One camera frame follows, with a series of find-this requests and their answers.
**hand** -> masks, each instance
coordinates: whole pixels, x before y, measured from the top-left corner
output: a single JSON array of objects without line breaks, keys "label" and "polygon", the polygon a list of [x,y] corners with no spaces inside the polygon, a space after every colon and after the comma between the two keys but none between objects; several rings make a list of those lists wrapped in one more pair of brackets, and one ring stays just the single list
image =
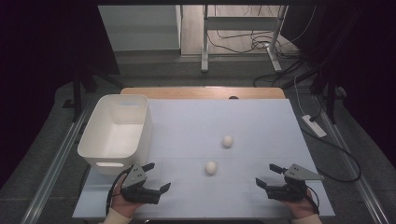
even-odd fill
[{"label": "hand", "polygon": [[[311,191],[309,189],[306,190],[306,194],[312,198]],[[280,201],[283,204],[285,204],[291,213],[293,214],[294,218],[300,219],[303,217],[309,217],[315,214],[315,209],[312,206],[312,204],[306,199],[303,198],[302,200],[298,202],[286,202],[286,201]]]},{"label": "hand", "polygon": [[134,210],[142,206],[143,203],[130,203],[125,201],[125,199],[120,194],[121,183],[125,179],[126,175],[122,176],[113,190],[113,197],[111,200],[111,208],[116,210],[118,213],[124,217],[131,218],[134,215]]}]

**cable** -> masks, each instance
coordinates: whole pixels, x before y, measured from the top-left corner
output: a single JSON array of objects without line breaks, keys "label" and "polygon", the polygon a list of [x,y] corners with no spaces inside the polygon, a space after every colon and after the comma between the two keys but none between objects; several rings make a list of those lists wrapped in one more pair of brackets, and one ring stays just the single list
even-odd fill
[{"label": "cable", "polygon": [[299,97],[299,95],[298,95],[296,78],[297,78],[297,75],[294,76],[294,88],[295,88],[296,94],[297,94],[297,102],[298,102],[298,106],[300,107],[301,112],[303,113],[303,115],[305,115],[305,113],[304,113],[304,111],[303,111],[303,108],[301,107],[301,104],[300,104],[300,97]]},{"label": "cable", "polygon": [[296,62],[294,62],[291,66],[289,66],[287,69],[285,69],[282,73],[279,74],[279,76],[273,81],[271,87],[274,87],[275,83],[278,80],[280,80],[283,76],[285,76],[286,74],[292,73],[295,70],[297,70],[303,63],[304,63],[303,59],[299,59]]},{"label": "cable", "polygon": [[268,6],[268,10],[270,11],[271,15],[274,16],[274,13],[272,13],[270,6]]},{"label": "cable", "polygon": [[300,59],[302,58],[300,52],[296,50],[297,53],[284,53],[282,48],[274,48],[276,56],[282,59]]},{"label": "cable", "polygon": [[271,33],[270,31],[264,31],[264,32],[258,32],[258,33],[252,33],[252,34],[244,34],[244,35],[227,35],[227,36],[222,36],[222,35],[219,34],[219,31],[218,31],[218,30],[217,30],[217,32],[218,32],[218,36],[219,36],[220,38],[223,38],[223,39],[234,38],[234,37],[240,37],[240,36],[245,36],[245,35],[262,35],[262,34]]},{"label": "cable", "polygon": [[300,189],[296,188],[296,187],[293,186],[293,185],[288,185],[288,186],[289,186],[291,189],[293,189],[293,190],[299,192],[300,194],[302,194],[302,195],[304,196],[304,198],[305,198],[305,199],[312,205],[312,207],[314,208],[314,213],[319,215],[319,205],[316,204],[316,203],[314,202],[314,200],[312,200],[311,197],[309,197],[309,195],[306,193],[306,191],[305,191],[305,192],[302,192]]},{"label": "cable", "polygon": [[110,209],[110,205],[111,205],[111,198],[113,197],[113,190],[116,187],[117,183],[119,182],[119,179],[125,175],[125,174],[129,174],[129,172],[131,172],[133,166],[131,166],[130,168],[123,170],[119,175],[117,175],[116,179],[113,182],[113,185],[111,186],[111,189],[108,191],[107,194],[107,200],[106,200],[106,215],[108,214],[108,210]]},{"label": "cable", "polygon": [[207,39],[209,40],[209,42],[210,42],[213,46],[218,47],[218,48],[222,48],[222,49],[227,49],[227,50],[232,51],[232,52],[235,52],[235,53],[248,53],[248,52],[251,52],[251,51],[255,50],[255,49],[248,49],[248,50],[245,50],[245,51],[238,51],[238,50],[234,50],[234,49],[229,49],[229,48],[224,47],[224,46],[221,46],[221,45],[215,45],[215,44],[212,42],[212,40],[210,39],[209,34],[207,34]]},{"label": "cable", "polygon": [[268,41],[268,40],[257,40],[257,39],[258,38],[263,38],[263,37],[272,39],[271,36],[258,35],[258,36],[253,37],[253,35],[255,35],[255,34],[253,34],[253,32],[251,32],[250,39],[251,39],[251,47],[253,49],[267,49],[267,48],[269,48],[270,43],[271,43],[270,41]]},{"label": "cable", "polygon": [[262,12],[262,5],[260,5],[259,13],[257,14],[257,16],[260,16],[260,12]]},{"label": "cable", "polygon": [[248,14],[248,10],[250,9],[250,5],[247,6],[247,12],[244,13],[244,16]]},{"label": "cable", "polygon": [[[321,53],[320,50],[323,49],[323,48],[325,48],[326,45],[329,44],[329,42],[332,40],[333,36],[336,35],[336,34],[341,30],[341,28],[343,27],[343,25],[344,25],[344,22],[340,22],[340,24],[339,24],[338,26],[336,26],[336,27],[332,30],[332,32],[331,32],[330,34],[326,35],[326,37],[325,37],[325,39],[324,39],[323,41],[321,41],[317,46],[315,46],[313,49],[310,49],[310,50],[307,51],[307,52],[299,52],[298,54],[285,54],[285,53],[283,53],[282,50],[281,50],[281,47],[284,46],[284,45],[289,44],[290,42],[295,41],[295,40],[298,39],[298,38],[300,38],[300,37],[304,34],[304,32],[302,32],[302,34],[299,35],[299,37],[294,38],[293,40],[291,40],[291,41],[289,41],[289,42],[287,42],[287,43],[284,43],[284,44],[282,44],[282,45],[276,46],[276,47],[274,48],[275,51],[276,51],[276,55],[279,56],[280,58],[286,58],[286,59],[288,59],[288,58],[296,58],[296,57],[304,57],[304,58],[306,58],[306,59],[308,59],[308,58],[310,58],[310,57],[311,57],[311,58],[317,58],[317,57],[319,57],[319,54]],[[316,52],[316,51],[318,52],[316,55],[314,55],[314,56],[309,56],[309,54],[314,53],[314,52]]]},{"label": "cable", "polygon": [[359,173],[358,173],[358,175],[357,175],[355,178],[348,179],[348,180],[345,180],[345,179],[338,179],[338,178],[336,178],[336,177],[334,177],[334,176],[332,176],[332,175],[329,175],[329,174],[323,172],[321,169],[319,169],[319,168],[317,167],[317,169],[318,169],[318,171],[319,171],[320,173],[322,173],[323,175],[329,177],[329,178],[332,179],[332,180],[335,180],[335,181],[338,181],[338,182],[343,182],[343,183],[356,182],[356,181],[358,181],[358,180],[361,178],[361,165],[360,165],[359,162],[355,159],[355,157],[353,157],[353,155],[352,155],[350,152],[348,152],[348,151],[346,151],[345,149],[343,149],[343,148],[337,146],[336,144],[333,144],[333,143],[331,143],[331,142],[325,141],[325,140],[323,140],[323,139],[321,139],[321,138],[317,138],[317,137],[314,136],[312,133],[309,133],[308,131],[306,131],[306,130],[304,130],[304,129],[302,129],[302,128],[301,128],[301,130],[302,130],[304,133],[308,134],[309,136],[311,136],[311,137],[313,137],[313,138],[319,140],[320,142],[322,142],[322,143],[324,143],[324,144],[326,144],[326,145],[329,145],[329,146],[331,146],[331,147],[336,147],[337,149],[343,151],[345,154],[348,155],[348,157],[350,157],[350,158],[355,162],[355,164],[356,164],[356,166],[358,166],[358,170],[359,170]]},{"label": "cable", "polygon": [[[332,38],[334,37],[334,35],[336,35],[338,32],[339,32],[339,30],[341,29],[343,27],[343,23],[340,23],[336,28],[334,28],[333,30],[332,30],[332,32],[329,34],[329,35],[327,35],[326,36],[326,38],[324,39],[324,41],[322,41],[319,45],[317,45],[317,46],[315,46],[313,49],[311,49],[311,50],[309,50],[308,52],[303,52],[303,56],[301,55],[301,54],[299,54],[298,55],[298,57],[297,57],[297,55],[292,55],[292,57],[289,57],[289,55],[287,55],[287,54],[285,54],[285,53],[283,53],[282,52],[282,50],[281,50],[281,47],[283,46],[283,45],[286,45],[286,44],[288,44],[288,43],[286,43],[286,44],[279,44],[277,47],[275,47],[274,49],[275,49],[275,51],[276,51],[276,54],[279,56],[281,56],[281,58],[298,58],[298,61],[296,61],[293,65],[291,65],[288,69],[286,69],[286,70],[284,70],[282,73],[280,73],[279,74],[279,76],[277,77],[277,78],[275,78],[274,79],[274,81],[273,81],[273,83],[272,83],[272,87],[274,87],[275,86],[275,83],[278,81],[278,80],[280,80],[283,76],[285,76],[286,74],[288,74],[288,73],[291,73],[291,72],[293,72],[293,71],[295,71],[296,69],[298,69],[298,67],[300,66],[300,64],[297,64],[300,60],[305,60],[305,61],[309,61],[309,58],[311,58],[309,55],[307,55],[307,54],[310,54],[310,53],[314,53],[314,52],[318,52],[318,53],[316,53],[316,55],[315,56],[312,56],[312,58],[318,58],[319,57],[319,54],[321,53],[321,51],[320,51],[320,49],[323,49],[323,48],[325,48],[326,46],[328,46],[328,44],[329,44],[329,42],[332,40]],[[324,60],[323,60],[323,62],[321,62],[321,63],[319,63],[318,65],[315,65],[315,67],[314,68],[312,68],[309,72],[311,73],[311,72],[315,72],[316,70],[319,70],[324,64],[326,64],[326,62],[327,62],[327,59],[325,58]],[[260,76],[260,77],[256,77],[254,80],[253,80],[253,86],[254,87],[257,87],[257,85],[256,85],[256,82],[258,81],[258,80],[260,80],[262,77],[266,77],[266,76]]]},{"label": "cable", "polygon": [[314,117],[311,117],[311,118],[309,119],[309,121],[311,121],[311,122],[314,122],[315,119],[317,119],[318,117],[320,117],[321,110],[322,110],[322,104],[321,104],[320,102],[318,102],[318,104],[319,104],[319,112],[318,112]]},{"label": "cable", "polygon": [[219,12],[219,15],[221,15],[221,12],[220,12],[219,6],[218,6],[218,5],[215,5],[215,16],[216,16],[216,9],[218,10],[218,12]]},{"label": "cable", "polygon": [[[263,76],[259,76],[253,79],[253,87],[257,87],[256,82],[259,79],[263,79],[264,77],[277,77],[277,74],[272,74],[272,75],[263,75]],[[273,80],[264,80],[265,82],[273,82]]]},{"label": "cable", "polygon": [[314,192],[315,197],[317,197],[317,207],[319,208],[319,197],[318,197],[317,193],[311,187],[309,187],[309,186],[306,186],[306,187],[309,188],[312,192]]}]

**gripper camera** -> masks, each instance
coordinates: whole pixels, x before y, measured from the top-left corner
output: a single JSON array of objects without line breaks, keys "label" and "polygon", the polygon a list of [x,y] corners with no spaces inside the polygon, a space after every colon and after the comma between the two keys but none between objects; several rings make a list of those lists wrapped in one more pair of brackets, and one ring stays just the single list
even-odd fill
[{"label": "gripper camera", "polygon": [[163,185],[159,190],[155,189],[145,189],[143,185],[148,178],[146,171],[152,170],[154,168],[154,163],[149,163],[147,165],[141,166],[136,163],[132,167],[122,171],[115,179],[113,186],[108,191],[107,201],[106,201],[106,213],[111,204],[111,198],[113,197],[113,190],[118,183],[119,179],[127,174],[120,186],[120,194],[125,199],[125,201],[130,203],[154,203],[158,204],[161,195],[171,187],[171,183]]},{"label": "gripper camera", "polygon": [[270,170],[280,175],[283,174],[285,176],[286,184],[282,187],[268,186],[267,183],[256,178],[257,186],[265,189],[268,199],[298,202],[303,198],[308,197],[306,195],[307,185],[305,184],[305,180],[323,179],[322,175],[315,174],[297,164],[293,164],[289,169],[270,164]]}]

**white table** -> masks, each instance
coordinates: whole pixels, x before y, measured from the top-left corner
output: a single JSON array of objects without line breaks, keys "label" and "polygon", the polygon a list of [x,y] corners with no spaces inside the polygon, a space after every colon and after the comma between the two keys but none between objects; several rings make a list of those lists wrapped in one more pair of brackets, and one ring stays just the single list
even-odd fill
[{"label": "white table", "polygon": [[[283,175],[269,163],[289,168],[297,163],[313,172],[315,164],[287,99],[149,100],[154,123],[145,187],[171,182],[159,204],[146,204],[136,219],[264,219],[289,217],[288,209],[269,200],[255,177],[283,185]],[[234,137],[224,148],[222,137]],[[208,161],[218,163],[214,175]],[[73,217],[103,220],[106,194],[115,176],[91,170]],[[307,181],[320,199],[320,214],[334,212],[320,181]]]}]

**table leg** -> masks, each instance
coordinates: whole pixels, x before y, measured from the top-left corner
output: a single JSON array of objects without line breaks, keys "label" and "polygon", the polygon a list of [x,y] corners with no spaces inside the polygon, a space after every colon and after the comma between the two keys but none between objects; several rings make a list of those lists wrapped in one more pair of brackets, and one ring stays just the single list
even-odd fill
[{"label": "table leg", "polygon": [[280,66],[280,63],[276,57],[275,46],[276,46],[277,37],[279,36],[280,28],[282,27],[283,20],[285,19],[286,8],[287,6],[281,6],[279,9],[279,14],[277,16],[277,21],[276,21],[276,28],[273,32],[271,43],[267,48],[268,56],[271,59],[271,63],[276,73],[282,72],[282,67]]},{"label": "table leg", "polygon": [[209,67],[209,46],[207,43],[207,5],[204,5],[204,41],[202,45],[202,65],[201,65],[201,72],[206,73]]}]

